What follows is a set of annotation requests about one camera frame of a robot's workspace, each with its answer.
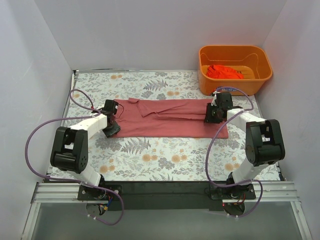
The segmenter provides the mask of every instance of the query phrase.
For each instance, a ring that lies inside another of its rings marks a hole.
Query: white wall
[[[24,160],[30,132],[63,113],[72,71],[34,0],[0,0],[0,239],[20,239],[35,177]],[[46,172],[57,124],[35,136],[30,159]]]
[[[274,75],[257,95],[280,122],[286,157],[313,239],[320,239],[320,2],[288,0],[263,47]]]
[[[73,70],[177,70],[204,45],[261,46],[286,0],[35,2]]]

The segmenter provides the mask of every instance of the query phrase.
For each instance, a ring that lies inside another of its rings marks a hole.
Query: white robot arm
[[[114,118],[118,110],[118,103],[106,100],[104,106],[99,110],[100,115],[93,113],[92,118],[85,119],[78,124],[59,127],[55,133],[50,158],[52,166],[94,186],[99,185],[102,176],[88,164],[88,140],[101,130],[107,137],[120,131]]]
[[[229,92],[215,92],[212,103],[207,105],[204,121],[221,123],[230,119],[229,123],[245,132],[246,158],[240,167],[230,174],[227,182],[236,184],[252,180],[263,169],[285,157],[285,147],[277,120],[266,120],[244,112],[242,108],[233,106]]]

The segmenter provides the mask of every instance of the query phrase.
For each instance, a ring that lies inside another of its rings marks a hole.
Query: red cloth
[[[121,130],[115,138],[122,137],[190,137],[212,138],[220,124],[204,123],[207,103],[211,99],[129,100],[116,99],[115,115]],[[226,127],[218,138],[228,138]]]
[[[212,79],[244,79],[241,73],[229,66],[211,65],[208,67],[206,75]]]

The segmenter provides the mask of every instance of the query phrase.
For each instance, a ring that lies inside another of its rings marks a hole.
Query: floral mat
[[[196,71],[127,71],[117,73],[80,73],[75,88],[85,91],[95,107],[106,99],[203,99]],[[81,93],[74,98],[88,106]],[[244,96],[232,98],[235,106],[248,108]],[[251,113],[260,117],[254,96]],[[89,112],[73,102],[67,117],[87,116]],[[69,120],[71,126],[79,120]],[[245,133],[228,124],[228,139],[217,139],[209,158],[211,178],[227,179],[245,159]],[[107,181],[205,181],[205,157],[211,139],[190,137],[125,137],[106,138],[103,132],[95,134],[88,143],[89,164]],[[51,176],[72,178],[68,173],[53,167]],[[257,176],[259,180],[280,180],[277,167],[271,165]]]

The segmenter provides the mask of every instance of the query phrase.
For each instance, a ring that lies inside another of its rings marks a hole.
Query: orange plastic tub
[[[212,64],[231,67],[243,74],[244,79],[214,79],[206,76]],[[198,79],[204,95],[210,95],[218,87],[234,87],[253,95],[272,76],[272,69],[265,51],[252,45],[207,45],[199,51]],[[225,88],[232,95],[239,91]]]

